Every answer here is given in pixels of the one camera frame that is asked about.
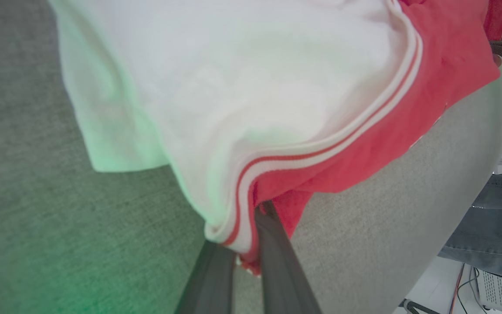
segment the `white device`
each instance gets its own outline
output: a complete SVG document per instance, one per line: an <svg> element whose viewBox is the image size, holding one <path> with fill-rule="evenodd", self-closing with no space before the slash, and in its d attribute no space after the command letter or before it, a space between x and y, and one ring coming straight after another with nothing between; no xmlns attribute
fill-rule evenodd
<svg viewBox="0 0 502 314"><path fill-rule="evenodd" d="M478 290L482 305L502 312L502 277L480 270Z"/></svg>

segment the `red cable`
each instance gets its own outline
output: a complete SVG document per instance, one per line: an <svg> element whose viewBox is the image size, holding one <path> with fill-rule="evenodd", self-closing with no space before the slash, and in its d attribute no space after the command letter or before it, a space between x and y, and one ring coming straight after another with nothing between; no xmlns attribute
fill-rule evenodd
<svg viewBox="0 0 502 314"><path fill-rule="evenodd" d="M456 280L456 288L454 294L452 294L452 303L451 308L448 311L448 314L452 314L452 309L455 307L456 293L458 292L458 286L460 286L460 280L462 280L462 273L464 272L464 263L462 263L462 267L460 268L460 273L458 274L458 279Z"/></svg>

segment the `denim jeans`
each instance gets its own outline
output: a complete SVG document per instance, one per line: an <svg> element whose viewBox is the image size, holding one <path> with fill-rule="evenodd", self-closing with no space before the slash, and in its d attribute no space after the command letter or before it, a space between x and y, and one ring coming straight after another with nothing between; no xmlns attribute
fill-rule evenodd
<svg viewBox="0 0 502 314"><path fill-rule="evenodd" d="M492 175L438 256L502 276L502 175Z"/></svg>

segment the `white floor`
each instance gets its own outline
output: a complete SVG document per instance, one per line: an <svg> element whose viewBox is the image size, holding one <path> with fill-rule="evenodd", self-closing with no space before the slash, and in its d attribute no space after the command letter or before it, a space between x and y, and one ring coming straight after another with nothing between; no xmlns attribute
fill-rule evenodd
<svg viewBox="0 0 502 314"><path fill-rule="evenodd" d="M406 298L421 304L439 314L448 314L451 306L452 294L454 294L456 279L462 263L453 260L435 258L430 266L421 276L420 280L412 288ZM468 281L470 267L464 267L461 284ZM460 299L466 308L468 314L483 314L483 310L478 306L474 299L469 285L460 289ZM501 314L498 311L488 311L490 314ZM405 314L403 308L397 308L393 314ZM453 314L464 314L458 298L456 299Z"/></svg>

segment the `red stripe trim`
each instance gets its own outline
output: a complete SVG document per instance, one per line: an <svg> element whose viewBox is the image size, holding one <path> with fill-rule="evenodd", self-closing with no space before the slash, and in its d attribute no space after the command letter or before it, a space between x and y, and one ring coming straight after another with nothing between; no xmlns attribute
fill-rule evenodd
<svg viewBox="0 0 502 314"><path fill-rule="evenodd" d="M251 161L250 163L247 164L247 166L245 166L243 168L243 170L241 171L241 174L239 175L239 178L237 179L237 189L236 189L236 192L235 192L235 202L236 202L235 225L234 225L234 229L230 233L230 236L226 239L226 241L224 241L224 243L223 243L224 246L229 246L230 244L232 244L234 242L235 238L237 237L237 234L239 233L239 224L240 224L240 220L241 220L240 213L239 213L239 211L240 211L240 206L239 206L239 187L241 185L241 180L243 179L243 176L245 175L245 173L247 173L247 171L249 170L249 168L252 167L253 165L257 164L257 163L260 163L261 161L266 161L266 160L296 160L296 159L307 159L309 157L314 157L316 155L320 155L320 154L322 154L322 153L324 153L326 151L329 151L329 150L333 149L334 147L337 147L338 145L340 145L341 143L343 143L344 141L346 141L347 139L349 139L350 137L352 137L352 135L354 135L355 133L357 133L357 131L359 129L361 129L361 127L363 127L365 125L365 123L367 123L374 115L376 115L378 112L381 111L381 109L383 109L384 107L386 107L388 105L388 103L391 102L392 99L396 96L396 94L398 93L398 91L400 91L400 89L403 87L404 83L406 82L406 79L410 76L410 73L412 72L412 68L414 66L414 63L416 62L416 58L417 58L417 55L418 55L418 46L419 46L419 40L418 40L418 38L416 36L416 50L414 52L414 56L412 58L412 62L410 63L410 67L408 68L408 71L406 72L406 75L402 78L402 81L400 82L400 84L397 87L397 89L394 91L394 93L387 99L387 101L379 109L377 109L373 114L371 114L369 116L369 118L367 118L350 135L348 135L347 137L345 137L344 139L342 139L338 143L335 143L334 145L331 145L330 147L327 147L325 149L322 149L322 150L319 150L319 151L316 151L316 152L313 152L313 153L308 153L308 154L303 154L303 155L290 155L290 156L267 156L267 157L260 157L260 158L257 158L255 160ZM255 183L255 181L253 181L249 185L249 188L251 188L251 186L253 186L254 183ZM248 211L248 212L249 212L249 221L251 222L251 220L253 219L253 213L252 213L253 211Z"/></svg>

